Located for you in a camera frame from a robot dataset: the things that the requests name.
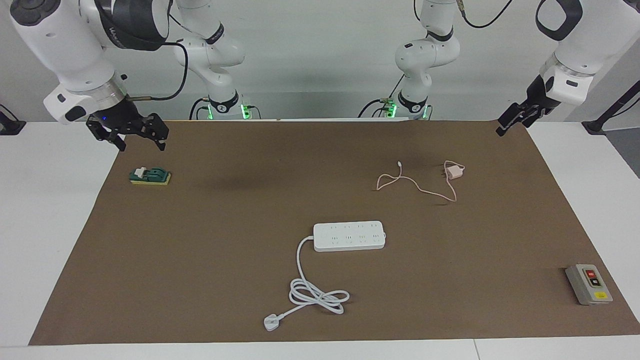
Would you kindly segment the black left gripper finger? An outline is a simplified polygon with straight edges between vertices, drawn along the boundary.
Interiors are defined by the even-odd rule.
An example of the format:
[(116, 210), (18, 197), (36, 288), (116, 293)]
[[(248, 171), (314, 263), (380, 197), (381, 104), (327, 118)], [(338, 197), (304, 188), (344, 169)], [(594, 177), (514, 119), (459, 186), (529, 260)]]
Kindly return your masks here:
[(524, 126), (531, 126), (535, 121), (545, 114), (545, 108), (540, 104), (530, 104), (522, 102), (519, 105), (519, 123)]
[(523, 109), (519, 104), (511, 104), (497, 119), (498, 127), (495, 132), (499, 137), (505, 136), (506, 132), (522, 120)]

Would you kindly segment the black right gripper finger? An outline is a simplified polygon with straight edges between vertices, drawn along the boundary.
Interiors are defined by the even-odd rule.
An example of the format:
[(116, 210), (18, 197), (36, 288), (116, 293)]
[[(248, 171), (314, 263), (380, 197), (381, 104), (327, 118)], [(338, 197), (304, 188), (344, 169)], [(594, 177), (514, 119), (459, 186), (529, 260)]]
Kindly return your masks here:
[(106, 141), (114, 145), (119, 152), (126, 150), (126, 142), (120, 137), (118, 132), (104, 128), (103, 125), (96, 120), (87, 120), (86, 126), (97, 141)]
[(142, 119), (142, 136), (153, 141), (158, 150), (164, 151), (169, 137), (169, 128), (155, 112)]

